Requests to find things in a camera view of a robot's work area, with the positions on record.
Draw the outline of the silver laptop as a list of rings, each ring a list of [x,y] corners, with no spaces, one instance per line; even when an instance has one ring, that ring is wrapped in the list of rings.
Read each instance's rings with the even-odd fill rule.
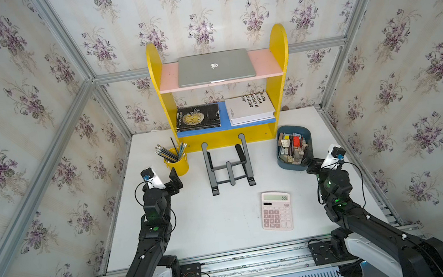
[[[178,60],[180,88],[252,78],[256,71],[246,49],[185,56]]]

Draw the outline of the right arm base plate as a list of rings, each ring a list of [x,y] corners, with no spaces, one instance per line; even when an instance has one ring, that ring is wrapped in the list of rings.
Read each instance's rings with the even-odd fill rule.
[[[318,239],[311,239],[307,243],[307,248],[311,253],[315,265],[328,265],[338,262],[350,261],[352,258],[346,254],[337,254],[332,249],[331,242]]]

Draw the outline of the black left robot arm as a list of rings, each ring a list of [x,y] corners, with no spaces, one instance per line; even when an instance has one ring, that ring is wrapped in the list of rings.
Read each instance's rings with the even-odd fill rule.
[[[152,169],[141,172],[143,181],[143,210],[137,251],[125,277],[153,277],[164,259],[164,253],[173,232],[171,224],[171,197],[183,188],[176,170],[169,173],[170,181],[159,188],[152,183],[156,176]]]

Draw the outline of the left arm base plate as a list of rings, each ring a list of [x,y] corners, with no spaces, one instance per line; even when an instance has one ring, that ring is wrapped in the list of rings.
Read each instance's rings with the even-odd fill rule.
[[[180,265],[171,269],[172,277],[202,277],[201,263]]]

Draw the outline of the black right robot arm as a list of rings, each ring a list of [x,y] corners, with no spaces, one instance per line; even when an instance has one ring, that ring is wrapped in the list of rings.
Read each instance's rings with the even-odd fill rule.
[[[333,256],[354,256],[389,277],[443,277],[443,241],[424,239],[381,221],[350,196],[353,186],[343,169],[345,151],[313,158],[308,174],[317,177],[318,200],[339,227],[331,232]]]

